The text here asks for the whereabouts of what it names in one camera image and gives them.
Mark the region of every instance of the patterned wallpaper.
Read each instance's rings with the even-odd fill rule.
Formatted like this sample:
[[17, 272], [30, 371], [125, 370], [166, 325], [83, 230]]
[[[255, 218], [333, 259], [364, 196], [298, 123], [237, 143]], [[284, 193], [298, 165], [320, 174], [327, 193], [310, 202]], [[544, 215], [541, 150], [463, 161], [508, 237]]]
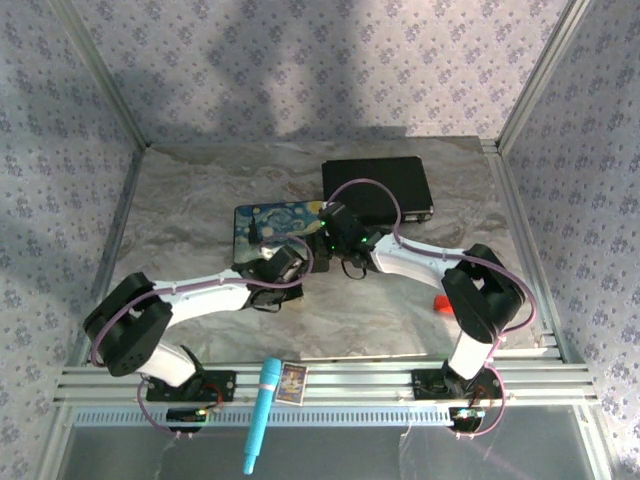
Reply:
[[152, 142], [495, 138], [566, 0], [86, 0]]
[[640, 477], [640, 4], [594, 3], [508, 158], [566, 334]]
[[0, 5], [0, 478], [33, 475], [133, 148], [48, 3]]

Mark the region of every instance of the starry night book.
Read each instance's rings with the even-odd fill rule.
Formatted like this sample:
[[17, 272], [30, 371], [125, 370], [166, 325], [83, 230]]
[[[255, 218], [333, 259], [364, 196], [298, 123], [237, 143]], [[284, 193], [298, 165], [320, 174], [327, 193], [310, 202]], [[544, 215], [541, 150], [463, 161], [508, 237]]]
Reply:
[[[233, 261], [245, 263], [260, 257], [259, 245], [276, 234], [304, 236], [320, 227], [322, 201], [242, 205], [235, 210]], [[302, 245], [274, 241], [269, 247], [287, 243], [306, 258]]]

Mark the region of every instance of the orange cap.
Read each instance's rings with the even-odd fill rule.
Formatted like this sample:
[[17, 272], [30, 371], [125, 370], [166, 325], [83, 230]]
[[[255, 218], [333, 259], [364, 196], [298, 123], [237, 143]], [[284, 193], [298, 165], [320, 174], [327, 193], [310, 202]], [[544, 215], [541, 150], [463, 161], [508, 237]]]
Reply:
[[436, 295], [436, 298], [433, 300], [433, 309], [439, 313], [453, 314], [453, 307], [446, 295]]

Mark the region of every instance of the black box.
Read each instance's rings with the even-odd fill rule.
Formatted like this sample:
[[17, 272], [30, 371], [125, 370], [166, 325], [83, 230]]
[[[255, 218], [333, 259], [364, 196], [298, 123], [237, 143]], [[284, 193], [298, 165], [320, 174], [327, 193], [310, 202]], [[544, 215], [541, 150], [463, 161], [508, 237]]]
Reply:
[[[341, 185], [356, 178], [370, 178], [385, 185], [395, 195], [402, 222], [423, 222], [433, 214], [433, 200], [419, 157], [330, 160], [322, 164], [324, 199]], [[389, 225], [396, 212], [387, 193], [375, 185], [352, 185], [337, 201], [349, 207], [365, 225]]]

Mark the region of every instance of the black cable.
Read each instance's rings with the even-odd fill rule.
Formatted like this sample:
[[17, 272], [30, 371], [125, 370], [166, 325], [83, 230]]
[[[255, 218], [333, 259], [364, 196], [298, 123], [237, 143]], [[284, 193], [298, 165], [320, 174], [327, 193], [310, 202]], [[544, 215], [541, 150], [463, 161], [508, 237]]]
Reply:
[[351, 280], [364, 280], [365, 277], [367, 276], [367, 269], [366, 267], [362, 267], [362, 276], [361, 277], [353, 277], [349, 274], [349, 272], [347, 272], [347, 265], [345, 263], [345, 259], [343, 258], [342, 260], [340, 260], [340, 265], [342, 265], [342, 271], [344, 272], [344, 274], [349, 277]]

